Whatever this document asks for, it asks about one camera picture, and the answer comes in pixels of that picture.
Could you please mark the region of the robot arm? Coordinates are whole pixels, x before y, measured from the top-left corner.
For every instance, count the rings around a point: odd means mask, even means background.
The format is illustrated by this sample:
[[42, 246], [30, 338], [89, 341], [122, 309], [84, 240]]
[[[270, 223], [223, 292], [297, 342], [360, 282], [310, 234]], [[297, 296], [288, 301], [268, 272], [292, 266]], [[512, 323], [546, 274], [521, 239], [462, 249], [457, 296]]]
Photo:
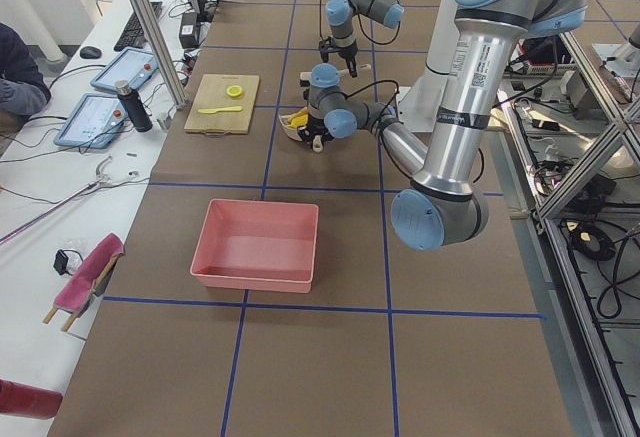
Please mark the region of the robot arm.
[[431, 138], [422, 142], [393, 105], [349, 97], [338, 70], [316, 65], [306, 94], [308, 121], [298, 133], [319, 146], [367, 130], [410, 181], [393, 200], [391, 220], [401, 241], [431, 250], [474, 238], [486, 226], [488, 205], [471, 170], [498, 86], [517, 43], [579, 27], [587, 0], [453, 0], [455, 45]]
[[354, 17], [367, 17], [386, 28], [398, 31], [404, 15], [402, 0], [329, 0], [325, 15], [330, 29], [328, 37], [321, 37], [318, 50], [322, 61], [338, 54], [345, 62], [351, 77], [356, 77], [358, 45], [353, 29]]

